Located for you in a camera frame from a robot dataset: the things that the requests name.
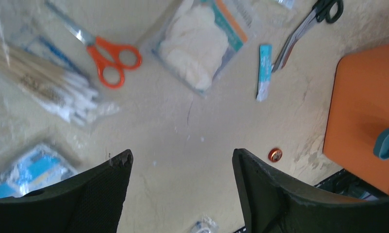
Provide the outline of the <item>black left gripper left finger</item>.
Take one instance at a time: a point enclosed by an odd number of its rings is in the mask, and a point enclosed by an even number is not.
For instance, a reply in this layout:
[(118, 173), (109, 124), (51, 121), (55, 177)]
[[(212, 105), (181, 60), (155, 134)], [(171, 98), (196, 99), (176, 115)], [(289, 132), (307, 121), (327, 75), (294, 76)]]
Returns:
[(0, 233), (115, 233), (132, 165), (125, 150), (62, 182), (0, 199)]

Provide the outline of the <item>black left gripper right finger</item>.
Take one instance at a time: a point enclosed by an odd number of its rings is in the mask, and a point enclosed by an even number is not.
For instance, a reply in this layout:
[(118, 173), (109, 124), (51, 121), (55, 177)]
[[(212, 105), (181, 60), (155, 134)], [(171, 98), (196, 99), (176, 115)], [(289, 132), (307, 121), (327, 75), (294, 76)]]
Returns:
[(373, 201), (302, 182), (246, 149), (235, 149), (234, 176), (249, 233), (389, 233), (389, 197)]

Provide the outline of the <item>alcohol wipes bag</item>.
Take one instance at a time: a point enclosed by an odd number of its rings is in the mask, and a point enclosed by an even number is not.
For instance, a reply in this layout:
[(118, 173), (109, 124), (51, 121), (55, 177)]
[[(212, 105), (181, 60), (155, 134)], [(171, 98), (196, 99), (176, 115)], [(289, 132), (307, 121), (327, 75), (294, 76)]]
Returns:
[(57, 149), (47, 143), (38, 143), (0, 174), (0, 199), (19, 198), (77, 174)]

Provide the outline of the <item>small tape roll bag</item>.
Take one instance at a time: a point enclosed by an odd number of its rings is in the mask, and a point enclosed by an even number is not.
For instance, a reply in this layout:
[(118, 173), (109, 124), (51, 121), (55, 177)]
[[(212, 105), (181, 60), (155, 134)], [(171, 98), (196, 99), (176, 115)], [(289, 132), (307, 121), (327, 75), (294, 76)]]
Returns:
[(190, 233), (217, 233), (219, 226), (210, 217), (198, 220), (190, 229)]

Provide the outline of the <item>cotton swabs bag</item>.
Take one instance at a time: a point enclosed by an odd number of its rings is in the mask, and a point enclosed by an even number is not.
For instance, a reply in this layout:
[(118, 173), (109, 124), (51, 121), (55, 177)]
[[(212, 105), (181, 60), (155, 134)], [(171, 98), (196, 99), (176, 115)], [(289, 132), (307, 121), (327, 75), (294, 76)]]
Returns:
[(120, 111), (85, 76), (0, 41), (0, 71), (51, 114), (86, 127)]

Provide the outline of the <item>orange handled scissors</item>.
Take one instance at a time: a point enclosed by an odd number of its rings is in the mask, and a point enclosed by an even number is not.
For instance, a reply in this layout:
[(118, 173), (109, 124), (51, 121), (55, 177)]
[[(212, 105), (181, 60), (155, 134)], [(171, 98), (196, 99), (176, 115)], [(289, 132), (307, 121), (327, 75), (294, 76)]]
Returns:
[[(114, 44), (101, 36), (95, 36), (76, 23), (51, 1), (44, 1), (44, 5), (63, 22), (64, 26), (72, 35), (84, 44), (87, 52), (96, 65), (99, 80), (107, 88), (121, 88), (126, 80), (124, 71), (136, 70), (141, 66), (142, 55), (135, 46), (130, 44)], [(128, 65), (121, 60), (121, 53), (124, 51), (134, 55), (135, 61), (132, 65)], [(110, 83), (105, 78), (104, 70), (106, 68), (113, 68), (118, 72), (119, 81), (117, 83)]]

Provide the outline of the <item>white gloves bag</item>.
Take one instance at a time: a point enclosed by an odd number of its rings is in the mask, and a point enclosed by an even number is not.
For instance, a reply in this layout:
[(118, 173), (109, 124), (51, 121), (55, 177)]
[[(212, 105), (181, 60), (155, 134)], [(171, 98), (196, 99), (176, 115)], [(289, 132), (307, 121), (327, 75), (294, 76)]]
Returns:
[(257, 35), (259, 23), (249, 0), (182, 0), (142, 51), (205, 95)]

